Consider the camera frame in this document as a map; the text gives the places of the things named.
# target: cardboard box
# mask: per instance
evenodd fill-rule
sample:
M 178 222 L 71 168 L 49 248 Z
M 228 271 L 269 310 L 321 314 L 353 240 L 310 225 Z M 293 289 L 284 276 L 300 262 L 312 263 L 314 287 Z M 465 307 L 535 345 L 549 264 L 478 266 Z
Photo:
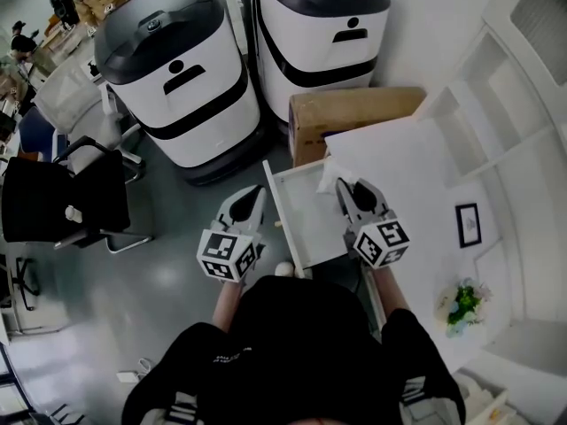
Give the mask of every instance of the cardboard box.
M 337 89 L 290 99 L 293 166 L 324 157 L 324 137 L 414 113 L 425 98 L 418 87 Z

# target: white office chair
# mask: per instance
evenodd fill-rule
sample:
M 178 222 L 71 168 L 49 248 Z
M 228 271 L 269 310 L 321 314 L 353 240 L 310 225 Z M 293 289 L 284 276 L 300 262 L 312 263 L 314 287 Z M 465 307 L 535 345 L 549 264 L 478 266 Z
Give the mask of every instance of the white office chair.
M 108 84 L 97 87 L 75 58 L 68 58 L 58 66 L 37 90 L 34 103 L 57 133 L 67 135 L 70 143 L 86 135 L 109 150 L 120 150 L 136 166 L 142 165 L 139 156 L 121 147 L 140 125 L 136 123 L 124 134 L 120 132 L 122 115 Z M 71 169 L 78 174 L 99 156 L 100 151 L 92 147 L 79 150 L 70 158 Z

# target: black office chair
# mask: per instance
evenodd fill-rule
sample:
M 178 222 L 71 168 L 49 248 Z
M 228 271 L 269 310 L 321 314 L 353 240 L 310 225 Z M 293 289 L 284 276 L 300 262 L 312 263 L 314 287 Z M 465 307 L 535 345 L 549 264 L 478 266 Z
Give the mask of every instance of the black office chair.
M 104 154 L 73 176 L 59 162 L 87 145 Z M 81 223 L 67 219 L 68 206 L 82 213 Z M 2 192 L 2 223 L 7 242 L 50 242 L 55 249 L 70 244 L 86 247 L 106 239 L 108 250 L 118 253 L 152 240 L 124 232 L 130 219 L 121 153 L 87 136 L 52 164 L 10 159 Z

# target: blue chair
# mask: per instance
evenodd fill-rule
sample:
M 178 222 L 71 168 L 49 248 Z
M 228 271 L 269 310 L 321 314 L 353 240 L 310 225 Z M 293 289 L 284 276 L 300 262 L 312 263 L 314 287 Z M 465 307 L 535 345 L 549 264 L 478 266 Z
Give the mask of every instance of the blue chair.
M 41 152 L 43 162 L 51 162 L 55 128 L 39 113 L 37 107 L 27 111 L 18 124 L 18 130 L 22 151 Z

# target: black t-shirt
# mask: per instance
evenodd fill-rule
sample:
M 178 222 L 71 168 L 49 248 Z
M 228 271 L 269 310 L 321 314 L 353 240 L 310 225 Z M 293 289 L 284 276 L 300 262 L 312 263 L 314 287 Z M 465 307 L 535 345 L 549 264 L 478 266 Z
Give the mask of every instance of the black t-shirt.
M 350 291 L 269 276 L 243 295 L 228 334 L 199 323 L 177 337 L 122 424 L 390 425 L 445 409 L 444 423 L 464 423 L 458 387 L 411 312 L 392 313 L 380 344 Z
M 15 35 L 12 38 L 12 50 L 18 52 L 31 52 L 37 47 L 35 41 L 24 35 Z

